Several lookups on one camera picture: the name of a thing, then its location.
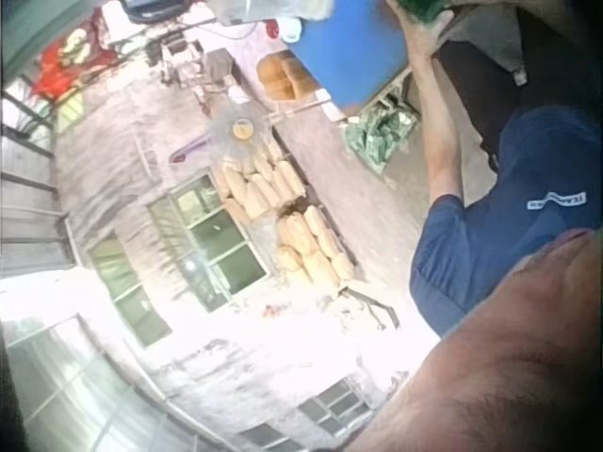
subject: white logo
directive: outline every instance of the white logo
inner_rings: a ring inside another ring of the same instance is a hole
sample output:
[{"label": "white logo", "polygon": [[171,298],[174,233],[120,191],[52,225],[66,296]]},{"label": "white logo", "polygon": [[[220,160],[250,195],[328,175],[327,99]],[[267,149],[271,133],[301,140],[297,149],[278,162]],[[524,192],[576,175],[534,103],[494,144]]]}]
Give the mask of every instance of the white logo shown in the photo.
[{"label": "white logo", "polygon": [[560,196],[554,191],[549,192],[542,200],[528,201],[528,210],[542,210],[549,201],[556,202],[562,207],[576,207],[586,203],[586,192],[576,195]]}]

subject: shirt sleeve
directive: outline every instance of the shirt sleeve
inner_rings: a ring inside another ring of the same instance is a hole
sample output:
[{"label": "shirt sleeve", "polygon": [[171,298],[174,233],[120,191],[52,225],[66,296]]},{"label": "shirt sleeve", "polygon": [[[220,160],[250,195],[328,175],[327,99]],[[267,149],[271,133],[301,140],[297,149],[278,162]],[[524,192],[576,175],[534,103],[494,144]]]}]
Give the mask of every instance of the shirt sleeve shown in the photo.
[{"label": "shirt sleeve", "polygon": [[436,200],[427,216],[410,286],[419,312],[440,336],[466,315],[458,300],[468,286],[469,252],[463,202],[445,195]]}]

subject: blue shirt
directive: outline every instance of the blue shirt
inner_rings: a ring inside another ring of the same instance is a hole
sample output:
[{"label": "blue shirt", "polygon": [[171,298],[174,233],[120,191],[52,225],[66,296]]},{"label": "blue shirt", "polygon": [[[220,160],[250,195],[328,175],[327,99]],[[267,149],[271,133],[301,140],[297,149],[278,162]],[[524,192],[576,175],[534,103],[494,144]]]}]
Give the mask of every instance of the blue shirt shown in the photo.
[{"label": "blue shirt", "polygon": [[430,209],[411,272],[419,312],[439,335],[487,298],[511,268],[573,228],[601,226],[601,130],[582,112],[516,114],[500,138],[498,179],[464,207]]}]

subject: man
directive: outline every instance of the man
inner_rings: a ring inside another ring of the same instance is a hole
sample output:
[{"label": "man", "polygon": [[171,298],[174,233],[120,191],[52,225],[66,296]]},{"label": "man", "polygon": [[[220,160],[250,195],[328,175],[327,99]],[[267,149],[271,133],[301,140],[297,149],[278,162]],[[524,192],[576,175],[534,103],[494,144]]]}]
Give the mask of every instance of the man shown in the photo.
[{"label": "man", "polygon": [[603,450],[601,236],[524,259],[346,452]]},{"label": "man", "polygon": [[473,45],[445,44],[439,60],[498,174],[490,193],[465,206],[459,140],[432,63],[452,13],[425,26],[389,3],[402,22],[419,90],[431,200],[411,294],[443,336],[522,258],[572,228],[600,227],[600,79],[588,57],[520,9],[523,88]]},{"label": "man", "polygon": [[[445,13],[428,29],[400,15],[421,91],[432,195],[416,270],[423,271],[428,263],[429,275],[440,278],[437,282],[451,277],[460,283],[448,282],[443,288],[451,290],[440,293],[440,298],[429,294],[436,297],[432,306],[429,299],[417,297],[428,321],[442,333],[451,331],[345,451],[603,450],[601,233],[571,229],[600,224],[596,124],[574,108],[527,106],[520,110],[507,120],[497,149],[497,186],[474,204],[477,213],[471,211],[473,206],[465,209],[452,118],[429,57],[450,16]],[[532,92],[526,96],[542,99]],[[574,102],[576,98],[567,99]],[[486,149],[497,145],[487,132],[482,130]],[[556,177],[549,174],[552,170]],[[580,185],[586,203],[555,198],[528,209],[528,202],[539,201],[532,199],[538,195],[534,192],[546,194],[551,186],[571,192]],[[526,212],[533,217],[526,219]],[[474,250],[476,245],[487,252]],[[430,253],[443,262],[441,267],[430,262]],[[493,269],[497,275],[503,271],[498,260],[504,260],[504,266],[514,261],[508,275],[500,277],[502,281],[487,276]],[[487,287],[471,276],[474,273],[487,277]],[[422,283],[415,275],[415,295],[418,285],[418,294],[427,295],[420,290]],[[490,290],[490,284],[496,289]],[[483,299],[476,295],[486,292],[492,293]],[[452,300],[449,294],[457,298]],[[463,296],[470,302],[464,303]],[[448,315],[447,321],[437,320],[442,314]]]}]

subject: red poster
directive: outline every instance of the red poster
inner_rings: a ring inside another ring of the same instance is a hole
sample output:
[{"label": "red poster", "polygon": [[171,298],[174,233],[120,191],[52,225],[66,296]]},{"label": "red poster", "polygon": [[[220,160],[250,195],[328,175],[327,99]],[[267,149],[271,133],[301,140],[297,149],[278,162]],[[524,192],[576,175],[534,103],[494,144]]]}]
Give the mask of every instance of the red poster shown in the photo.
[{"label": "red poster", "polygon": [[101,9],[95,8],[89,19],[42,52],[41,78],[34,85],[34,93],[56,100],[73,87],[82,73],[117,61],[114,50],[101,46],[99,31],[103,20]]}]

